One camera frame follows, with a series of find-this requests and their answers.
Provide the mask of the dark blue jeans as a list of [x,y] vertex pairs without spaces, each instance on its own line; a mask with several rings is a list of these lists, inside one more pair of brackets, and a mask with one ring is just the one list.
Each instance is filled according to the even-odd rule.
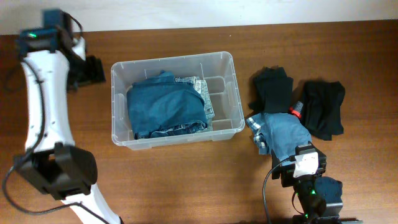
[[176,77],[172,72],[135,82],[127,91],[127,109],[134,139],[202,132],[212,115],[199,77]]

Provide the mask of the light blue jeans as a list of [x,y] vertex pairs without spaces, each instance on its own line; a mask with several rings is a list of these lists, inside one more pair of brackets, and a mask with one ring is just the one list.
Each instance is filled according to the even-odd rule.
[[212,131],[212,121],[215,117],[215,112],[211,103],[207,82],[203,79],[200,79],[200,77],[176,77],[175,81],[191,85],[195,89],[195,91],[197,91],[201,95],[205,102],[204,112],[207,118],[207,128],[202,130],[202,132]]

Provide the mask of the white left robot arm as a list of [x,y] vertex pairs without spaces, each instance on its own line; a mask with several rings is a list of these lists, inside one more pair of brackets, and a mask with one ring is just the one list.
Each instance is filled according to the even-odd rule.
[[25,153],[15,158],[12,171],[72,209],[83,223],[121,223],[98,188],[94,155],[75,145],[70,129],[67,92],[106,79],[101,60],[87,55],[76,26],[69,13],[46,9],[41,28],[19,34],[29,126]]

